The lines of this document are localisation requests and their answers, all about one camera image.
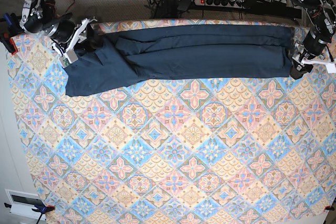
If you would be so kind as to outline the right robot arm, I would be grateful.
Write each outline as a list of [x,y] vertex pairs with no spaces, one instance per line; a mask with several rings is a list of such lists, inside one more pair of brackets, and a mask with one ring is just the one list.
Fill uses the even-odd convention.
[[75,33],[81,27],[72,20],[72,13],[56,14],[55,0],[24,0],[22,17],[19,22],[21,29],[30,34],[42,34],[49,37],[63,54],[72,41],[75,49],[94,51],[102,46],[102,39],[96,35],[89,25],[83,26],[78,37]]

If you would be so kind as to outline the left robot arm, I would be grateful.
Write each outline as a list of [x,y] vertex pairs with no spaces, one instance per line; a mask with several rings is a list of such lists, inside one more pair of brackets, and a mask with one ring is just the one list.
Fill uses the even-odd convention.
[[328,47],[335,35],[335,3],[332,0],[290,1],[302,7],[312,23],[303,42],[296,42],[290,76],[300,79],[312,71],[314,64],[324,65],[328,73],[335,73],[335,60]]

